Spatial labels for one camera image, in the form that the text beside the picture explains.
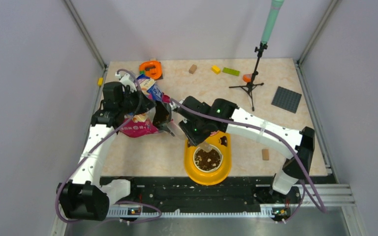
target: table surface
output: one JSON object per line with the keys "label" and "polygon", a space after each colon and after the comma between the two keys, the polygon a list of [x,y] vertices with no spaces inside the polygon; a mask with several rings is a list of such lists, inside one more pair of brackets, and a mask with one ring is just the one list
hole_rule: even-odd
{"label": "table surface", "polygon": [[[250,98],[241,88],[228,86],[244,85],[243,74],[252,73],[256,59],[211,59],[211,60],[160,60],[163,79],[158,80],[160,89],[170,97],[181,100],[191,95],[199,101],[212,104],[216,98],[236,103],[257,117],[288,128],[301,130],[313,127],[305,98],[302,96],[297,112],[283,110],[271,105],[278,86],[302,94],[301,85],[292,59],[261,59],[259,75],[255,82],[264,82],[253,91],[255,111],[251,110]],[[106,82],[116,81],[115,72],[128,69],[138,74],[142,61],[111,62]],[[194,74],[189,68],[197,65]],[[240,76],[225,73],[215,74],[211,67],[217,65],[239,70]],[[167,133],[129,138],[119,134],[111,145],[103,167],[103,176],[187,176],[184,168],[185,141]],[[230,176],[272,176],[280,170],[284,157],[270,150],[270,160],[262,160],[264,145],[247,138],[231,136],[232,168]],[[326,176],[327,171],[318,141],[315,142],[310,175]]]}

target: metal floor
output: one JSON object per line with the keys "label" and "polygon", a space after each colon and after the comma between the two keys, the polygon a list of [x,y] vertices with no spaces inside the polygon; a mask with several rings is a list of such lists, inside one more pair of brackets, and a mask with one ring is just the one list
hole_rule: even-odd
{"label": "metal floor", "polygon": [[65,236],[348,236],[340,207],[327,214],[315,208],[301,208],[286,225],[263,218],[163,218],[127,226],[119,221],[82,221],[70,224]]}

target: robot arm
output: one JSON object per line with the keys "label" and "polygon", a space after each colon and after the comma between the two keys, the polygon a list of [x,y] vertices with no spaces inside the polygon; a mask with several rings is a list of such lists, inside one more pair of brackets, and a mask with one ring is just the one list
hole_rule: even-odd
{"label": "robot arm", "polygon": [[[155,106],[155,103],[143,96],[141,109],[135,111],[139,92],[129,89],[123,91],[123,88],[124,86],[120,82],[105,84],[103,89],[104,100],[101,102],[103,108],[100,108],[92,116],[88,141],[81,156],[81,160],[86,157],[87,159],[69,178],[59,198],[67,218],[104,220],[109,206],[130,194],[130,182],[125,179],[116,179],[104,186],[99,184],[105,159],[116,135],[107,138],[98,148],[91,151],[97,143],[124,122],[125,114],[131,112],[140,114]],[[284,137],[288,144],[298,151],[299,158],[309,172],[314,151],[313,129],[309,127],[305,127],[302,131],[286,129],[255,117],[244,109],[239,108],[235,103],[224,99],[216,99],[213,105],[209,106],[189,96],[184,100],[183,105],[205,115],[258,126]],[[286,162],[274,177],[273,190],[287,194],[298,179],[304,178],[289,149],[273,136],[250,127],[202,118],[182,108],[177,108],[173,104],[171,106],[185,118],[179,123],[179,126],[193,146],[205,141],[211,132],[220,130],[255,140],[283,154],[286,157]]]}
{"label": "robot arm", "polygon": [[86,160],[78,168],[61,190],[59,202],[67,218],[85,220],[104,220],[109,206],[129,195],[130,182],[124,179],[113,180],[100,186],[99,179],[109,148],[116,135],[109,138],[123,122],[126,114],[141,114],[156,104],[141,91],[128,83],[129,75],[120,82],[109,82],[103,88],[101,107],[91,120],[89,137],[80,157]]}
{"label": "robot arm", "polygon": [[224,99],[216,99],[212,106],[209,106],[189,96],[183,101],[182,105],[204,115],[262,128],[262,131],[258,131],[251,127],[227,124],[225,122],[203,118],[189,113],[182,108],[175,109],[185,118],[179,123],[179,126],[193,146],[197,146],[206,140],[211,132],[219,130],[229,134],[244,136],[280,152],[286,158],[286,161],[273,179],[273,190],[286,195],[292,185],[294,185],[298,179],[304,179],[305,176],[289,149],[277,138],[263,132],[264,129],[283,137],[290,147],[297,151],[299,159],[309,173],[315,144],[315,131],[313,129],[305,127],[300,131],[281,127],[255,117],[238,107],[235,103]]}

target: yellow lego brick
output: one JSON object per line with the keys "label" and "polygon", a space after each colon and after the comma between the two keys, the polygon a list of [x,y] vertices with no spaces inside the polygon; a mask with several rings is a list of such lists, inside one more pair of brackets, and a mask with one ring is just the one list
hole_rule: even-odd
{"label": "yellow lego brick", "polygon": [[103,78],[100,77],[99,80],[98,80],[98,86],[102,86],[102,83],[103,83]]}
{"label": "yellow lego brick", "polygon": [[219,74],[221,72],[221,69],[216,65],[213,65],[211,69],[215,74]]}

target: green block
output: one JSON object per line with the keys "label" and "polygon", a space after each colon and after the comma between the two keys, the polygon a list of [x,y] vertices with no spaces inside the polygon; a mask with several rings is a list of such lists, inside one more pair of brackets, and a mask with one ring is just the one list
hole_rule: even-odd
{"label": "green block", "polygon": [[227,73],[227,74],[230,74],[230,75],[235,75],[235,76],[240,75],[240,72],[238,70],[233,70],[233,69],[230,69],[230,68],[227,68],[227,67],[224,67],[224,69],[222,71],[224,73]]}

